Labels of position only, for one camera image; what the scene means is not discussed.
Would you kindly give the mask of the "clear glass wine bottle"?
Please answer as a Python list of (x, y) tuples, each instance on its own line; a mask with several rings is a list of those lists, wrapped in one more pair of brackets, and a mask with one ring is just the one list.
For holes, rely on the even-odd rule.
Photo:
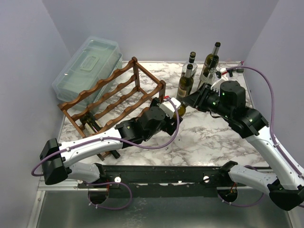
[(211, 68), (208, 71), (204, 70), (200, 76), (197, 90), (199, 90), (203, 84), (213, 85), (216, 79), (216, 72), (216, 68)]

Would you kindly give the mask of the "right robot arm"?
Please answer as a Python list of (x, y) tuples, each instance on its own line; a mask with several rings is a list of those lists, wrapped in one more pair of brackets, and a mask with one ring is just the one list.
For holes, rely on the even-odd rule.
[(271, 138), (270, 126), (256, 109), (246, 106), (246, 90), (237, 81), (225, 81), (219, 91), (204, 84), (198, 91), (182, 99), (200, 112), (214, 112), (229, 127), (250, 143), (270, 165), (272, 174), (251, 170), (229, 161), (219, 170), (224, 186), (241, 183), (270, 197), (281, 209), (290, 211), (304, 201), (304, 180), (301, 168), (290, 154)]

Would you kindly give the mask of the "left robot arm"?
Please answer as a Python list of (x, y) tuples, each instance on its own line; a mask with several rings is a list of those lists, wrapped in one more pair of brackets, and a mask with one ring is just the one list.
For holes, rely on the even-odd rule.
[(105, 174), (101, 166), (81, 161), (130, 146), (141, 148), (142, 142), (161, 131), (175, 138), (182, 121), (176, 116), (180, 106), (176, 98), (167, 97), (162, 103), (155, 98), (140, 117), (122, 121), (105, 132), (71, 142), (58, 143), (55, 138), (48, 140), (40, 154), (39, 164), (45, 184), (54, 185), (72, 179), (91, 183), (96, 188), (102, 187)]

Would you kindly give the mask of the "dark wine bottle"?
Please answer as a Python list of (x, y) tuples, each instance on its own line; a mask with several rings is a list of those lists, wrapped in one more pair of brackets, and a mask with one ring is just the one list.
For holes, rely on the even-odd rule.
[(178, 101), (182, 101), (182, 99), (188, 96), (191, 93), (192, 86), (194, 80), (191, 76), (193, 70), (193, 65), (188, 64), (186, 67), (186, 71), (182, 73), (181, 78), (179, 80), (179, 86), (177, 90), (176, 99)]
[(186, 105), (182, 101), (179, 101), (179, 103), (180, 104), (178, 106), (176, 106), (176, 108), (178, 110), (177, 113), (178, 113), (179, 117), (183, 117), (186, 113)]

